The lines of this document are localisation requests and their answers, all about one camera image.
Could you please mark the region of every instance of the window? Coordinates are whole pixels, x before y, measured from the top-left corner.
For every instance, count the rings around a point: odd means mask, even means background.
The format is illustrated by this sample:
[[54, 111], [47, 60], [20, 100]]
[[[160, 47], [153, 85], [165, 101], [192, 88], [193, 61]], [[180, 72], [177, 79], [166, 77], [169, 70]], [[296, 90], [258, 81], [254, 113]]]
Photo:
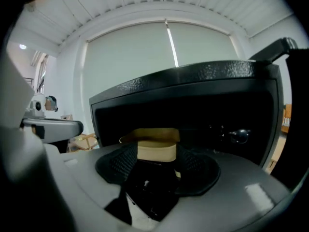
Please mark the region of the window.
[[38, 88], [37, 92], [42, 93], [44, 92], [44, 77], [46, 73], [46, 64], [47, 64], [48, 55], [46, 55], [41, 62], [39, 76], [38, 76]]

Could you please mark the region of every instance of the gray surface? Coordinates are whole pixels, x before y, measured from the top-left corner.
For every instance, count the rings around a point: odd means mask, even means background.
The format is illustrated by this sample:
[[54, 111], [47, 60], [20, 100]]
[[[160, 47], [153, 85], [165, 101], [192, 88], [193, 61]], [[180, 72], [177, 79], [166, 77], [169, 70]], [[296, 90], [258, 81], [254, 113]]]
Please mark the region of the gray surface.
[[[116, 149], [113, 145], [92, 151], [58, 154], [47, 146], [55, 180], [74, 216], [79, 231], [91, 218], [96, 231], [134, 230], [101, 209], [118, 195], [117, 185], [106, 183], [95, 171], [96, 160]], [[230, 154], [206, 151], [221, 167], [218, 182], [199, 197], [180, 198], [177, 205], [154, 231], [234, 231], [258, 220], [259, 213], [245, 186], [259, 183], [275, 204], [289, 191], [279, 181], [267, 175], [250, 161]]]
[[44, 126], [43, 143], [53, 143], [68, 140], [82, 133], [78, 121], [64, 119], [27, 118], [23, 120], [25, 125]]

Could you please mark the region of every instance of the white ceiling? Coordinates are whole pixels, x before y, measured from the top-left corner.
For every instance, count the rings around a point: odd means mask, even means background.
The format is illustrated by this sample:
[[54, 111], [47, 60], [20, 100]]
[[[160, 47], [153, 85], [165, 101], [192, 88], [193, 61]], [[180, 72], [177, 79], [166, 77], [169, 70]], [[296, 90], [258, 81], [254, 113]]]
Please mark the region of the white ceiling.
[[213, 11], [245, 29], [249, 37], [293, 13], [284, 0], [38, 0], [33, 12], [24, 9], [17, 24], [61, 45], [98, 16], [131, 4], [163, 1]]

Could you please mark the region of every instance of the ceiling light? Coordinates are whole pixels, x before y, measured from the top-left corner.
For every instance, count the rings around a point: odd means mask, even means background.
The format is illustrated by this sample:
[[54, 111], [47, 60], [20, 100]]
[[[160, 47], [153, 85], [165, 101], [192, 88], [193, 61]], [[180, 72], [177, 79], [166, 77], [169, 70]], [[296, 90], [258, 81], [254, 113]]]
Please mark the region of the ceiling light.
[[20, 44], [19, 48], [25, 50], [27, 47], [24, 44]]

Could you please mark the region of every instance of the roller blind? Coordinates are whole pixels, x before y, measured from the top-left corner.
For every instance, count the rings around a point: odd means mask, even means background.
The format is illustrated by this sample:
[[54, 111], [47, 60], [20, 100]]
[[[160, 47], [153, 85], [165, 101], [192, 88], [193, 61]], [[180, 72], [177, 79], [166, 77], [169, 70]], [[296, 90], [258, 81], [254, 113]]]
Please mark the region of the roller blind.
[[120, 29], [88, 44], [83, 91], [86, 122], [93, 131], [89, 98], [131, 79], [175, 67], [164, 22]]
[[169, 22], [179, 66], [205, 61], [238, 59], [228, 35], [212, 29]]

